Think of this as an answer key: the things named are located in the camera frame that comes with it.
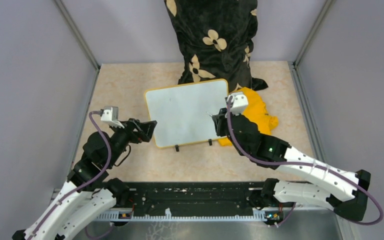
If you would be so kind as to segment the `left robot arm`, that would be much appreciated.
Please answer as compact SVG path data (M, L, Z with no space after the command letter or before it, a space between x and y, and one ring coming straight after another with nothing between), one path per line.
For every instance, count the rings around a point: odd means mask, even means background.
M101 213L129 203L129 187L120 179L106 180L129 144L148 143L157 121L140 122L110 118L106 121L112 135L96 131L83 145L80 160L69 172L65 183L44 213L28 228L17 230L13 240L72 240Z

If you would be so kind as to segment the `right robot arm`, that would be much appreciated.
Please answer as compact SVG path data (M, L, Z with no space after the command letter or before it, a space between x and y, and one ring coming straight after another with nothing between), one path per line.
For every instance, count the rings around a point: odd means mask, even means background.
M306 181L269 180L261 192L264 204L305 202L329 209L352 222L363 220L371 181L368 171L345 171L321 162L278 137L259 132L256 123L242 114L228 113L226 108L211 118L216 135L227 137L239 155L259 167L286 172Z

